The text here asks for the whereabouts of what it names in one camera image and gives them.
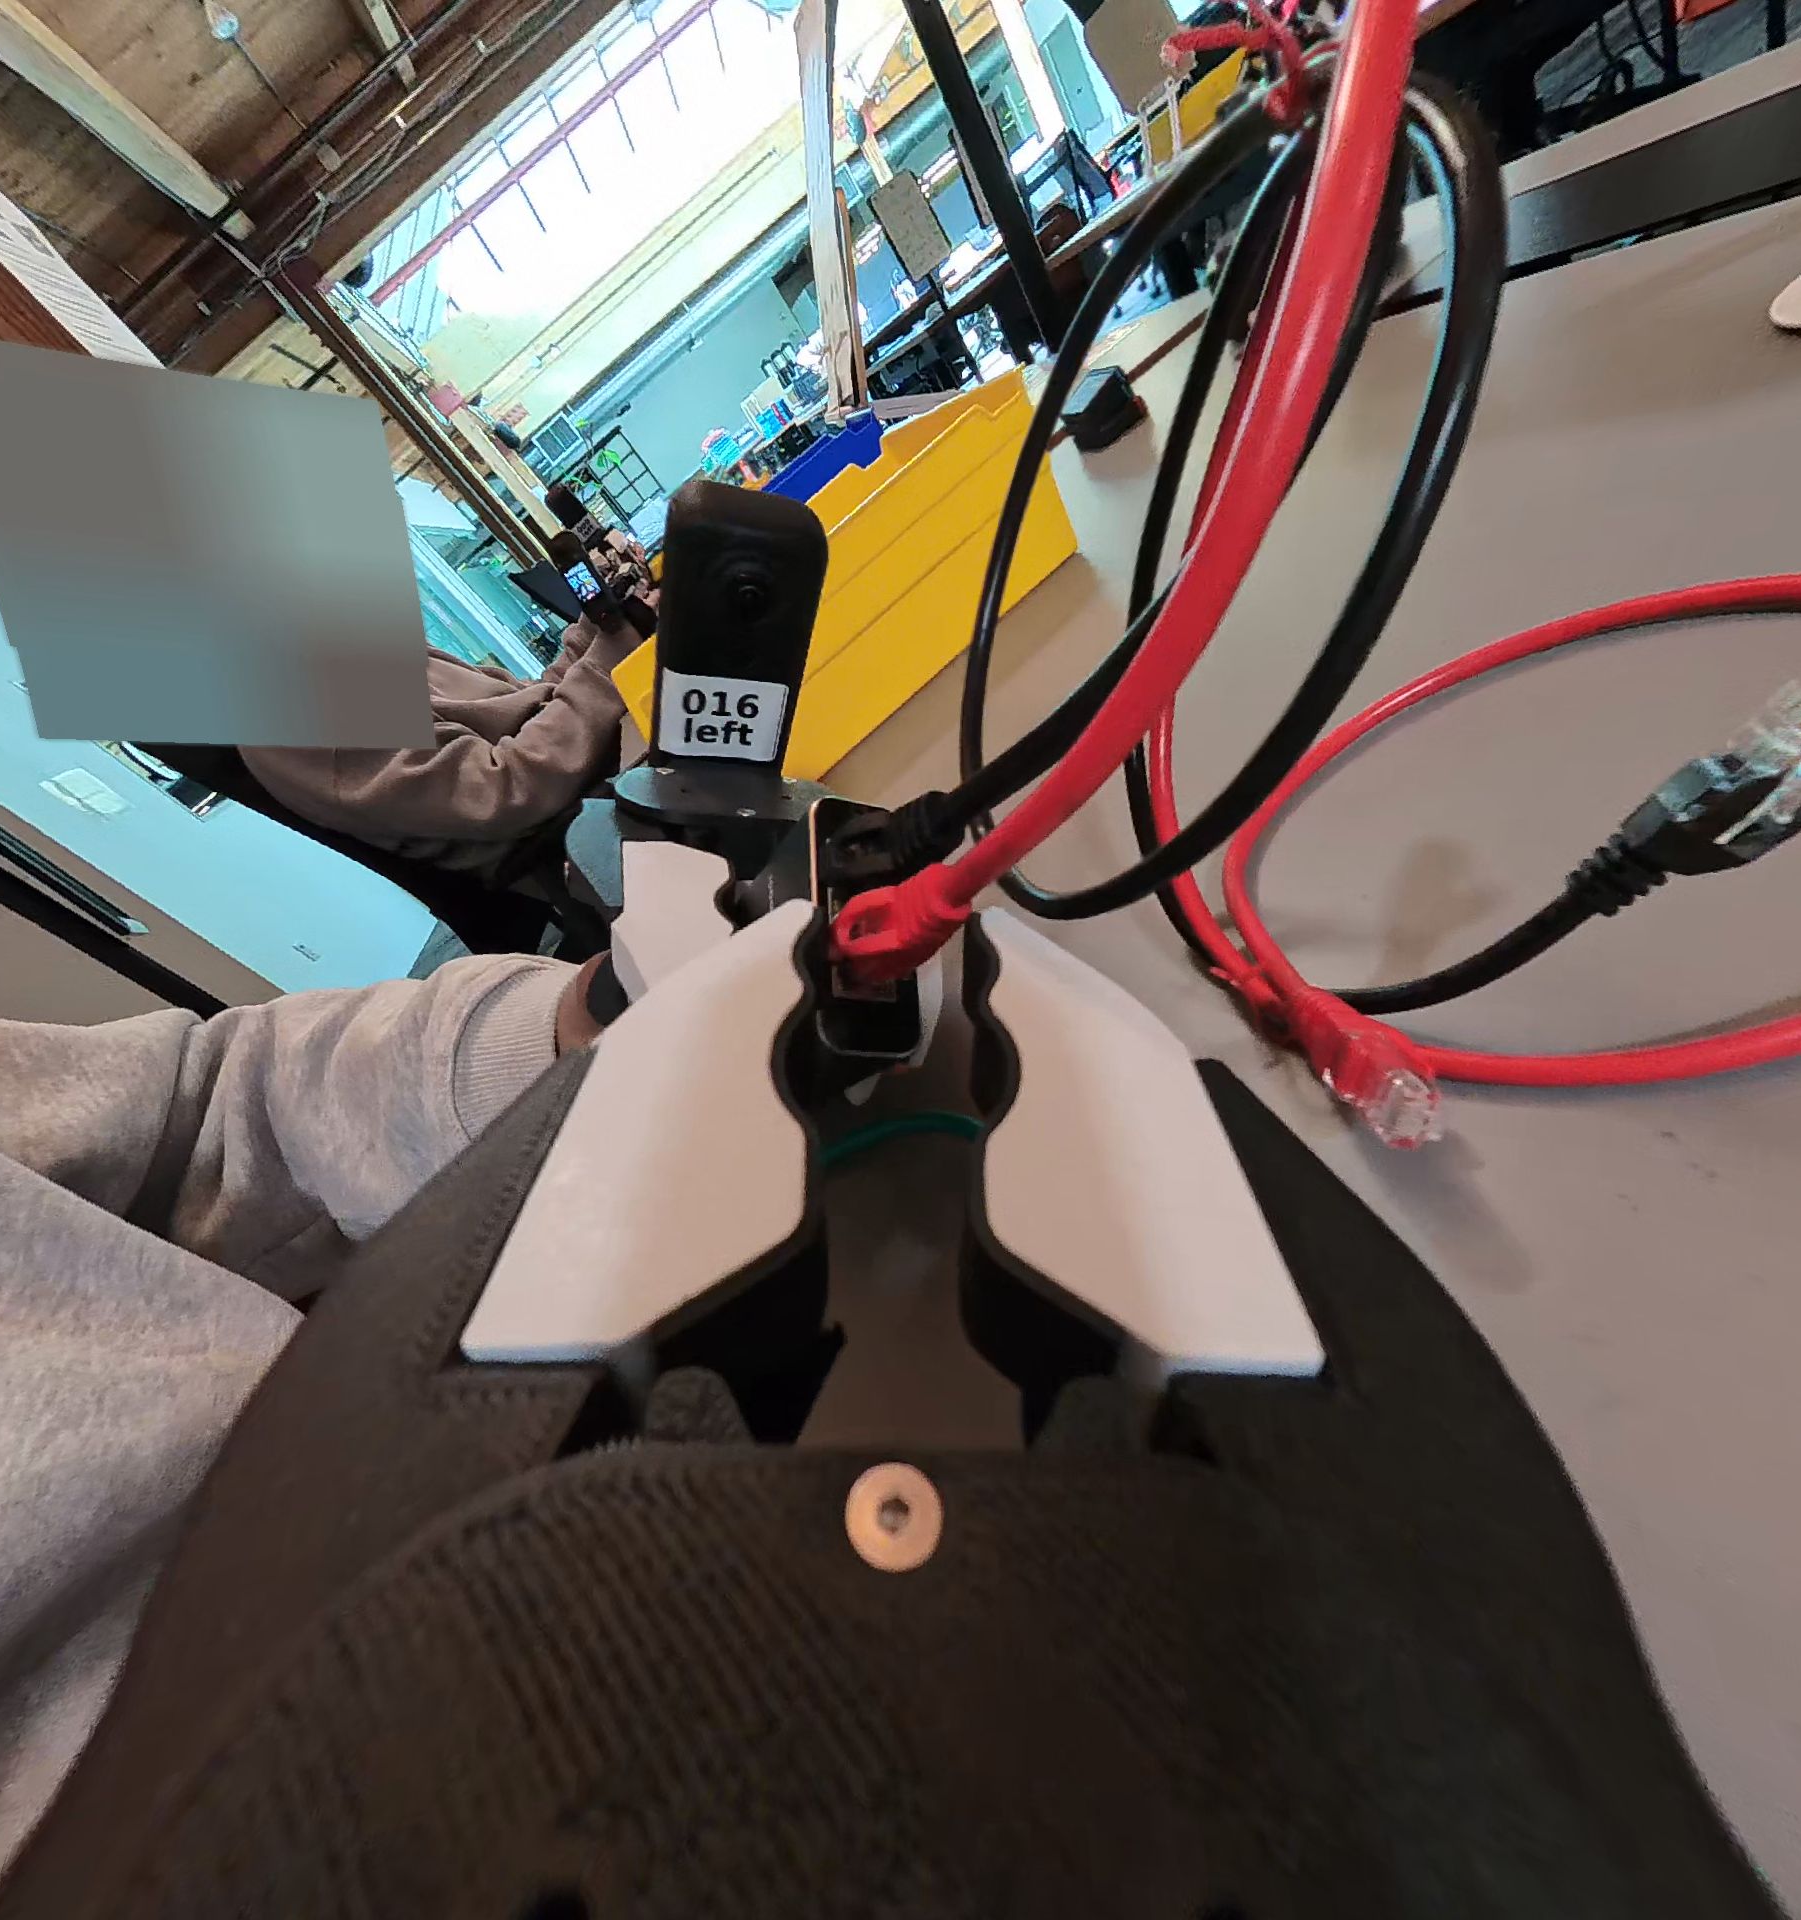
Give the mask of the person's left forearm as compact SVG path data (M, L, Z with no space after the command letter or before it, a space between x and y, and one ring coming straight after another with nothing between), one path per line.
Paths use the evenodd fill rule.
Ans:
M460 957L212 1018L0 1020L0 1157L302 1303L601 1027L601 971Z

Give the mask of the person's grey sweatshirt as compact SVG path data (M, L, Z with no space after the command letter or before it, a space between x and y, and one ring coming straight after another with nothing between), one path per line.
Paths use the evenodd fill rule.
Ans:
M0 1153L0 1873L299 1313Z

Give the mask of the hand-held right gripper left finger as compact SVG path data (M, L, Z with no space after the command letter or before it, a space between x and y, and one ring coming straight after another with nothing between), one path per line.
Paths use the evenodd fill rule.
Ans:
M596 1043L458 1332L470 1377L592 1376L641 1411L700 1368L745 1418L808 1418L839 1358L816 990L797 900L658 983Z

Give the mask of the black network switch box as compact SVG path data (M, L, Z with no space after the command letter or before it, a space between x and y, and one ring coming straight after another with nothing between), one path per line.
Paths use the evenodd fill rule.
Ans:
M814 986L814 1030L823 1058L858 1077L876 1058L904 1054L915 1043L915 974L858 983L834 957L832 925L855 900L894 882L888 814L858 802L823 797L811 816L811 893L818 930L805 947Z

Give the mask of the blue plastic bin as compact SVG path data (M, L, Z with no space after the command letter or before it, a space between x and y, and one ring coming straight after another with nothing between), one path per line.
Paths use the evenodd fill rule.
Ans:
M884 448L886 421L871 410L848 415L820 433L767 481L764 493L812 504L848 470L873 468Z

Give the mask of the small black adapter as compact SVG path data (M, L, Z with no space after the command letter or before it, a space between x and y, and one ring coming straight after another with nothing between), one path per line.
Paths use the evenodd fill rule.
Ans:
M1106 451L1138 425L1152 412L1133 378L1118 366L1086 371L1060 414L1060 432L1081 452Z

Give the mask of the standing wooden board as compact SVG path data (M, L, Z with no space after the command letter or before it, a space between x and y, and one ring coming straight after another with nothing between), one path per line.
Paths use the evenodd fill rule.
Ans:
M855 234L839 186L836 127L837 19L837 1L801 1L791 25L825 417L842 424L866 412L868 376L857 289Z

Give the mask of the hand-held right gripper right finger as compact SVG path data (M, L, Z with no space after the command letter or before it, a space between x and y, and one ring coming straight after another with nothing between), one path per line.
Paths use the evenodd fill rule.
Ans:
M1001 908L968 927L962 986L980 1130L960 1318L1022 1425L1081 1379L1320 1379L1321 1335L1188 1045Z

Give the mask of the grey desk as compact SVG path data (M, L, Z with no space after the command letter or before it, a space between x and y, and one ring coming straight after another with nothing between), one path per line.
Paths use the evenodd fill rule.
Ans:
M1799 272L1801 196L1514 280L1453 493L1344 711L1563 613L1801 572L1801 338L1769 315ZM1334 618L1432 345L1430 307L1374 328L1185 692L1188 808L1233 777ZM1056 448L1081 553L1001 628L992 742L1120 633L1159 430ZM1265 843L1258 900L1323 985L1449 965L1788 680L1801 616L1588 641L1470 683L1312 789ZM1052 937L1233 1068L1470 1310L1580 1482L1716 1800L1801 1916L1801 1059L1621 1091L1458 1087L1445 1139L1401 1150L1263 1046L1153 905ZM1799 1007L1801 840L1410 1025L1566 1052ZM845 1350L823 1445L1014 1437L1014 1393L959 1328L959 1145L903 1141L832 1188Z

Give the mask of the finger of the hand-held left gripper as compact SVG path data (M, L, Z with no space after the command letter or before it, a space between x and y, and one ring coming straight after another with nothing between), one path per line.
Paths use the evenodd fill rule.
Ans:
M719 851L668 837L621 846L621 910L613 921L612 959L630 1003L733 937L723 904L732 878Z
M904 1054L876 1058L873 1063L853 1080L853 1101L871 1101L877 1087L903 1072L920 1068L936 1043L943 1007L943 957L924 961L915 974L916 998L916 1033L915 1043Z

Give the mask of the yellow plastic bin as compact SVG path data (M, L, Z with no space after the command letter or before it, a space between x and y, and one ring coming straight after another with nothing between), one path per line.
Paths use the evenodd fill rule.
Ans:
M829 572L785 768L816 779L968 648L1033 424L1022 371L888 427L814 497Z

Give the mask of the black metal pole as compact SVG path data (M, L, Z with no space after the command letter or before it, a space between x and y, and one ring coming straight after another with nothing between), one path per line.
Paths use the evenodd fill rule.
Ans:
M1058 348L1071 320L1052 283L1050 263L1007 151L972 82L959 33L939 1L904 1L904 13L942 95L953 140L1003 245L1018 294L1045 346Z

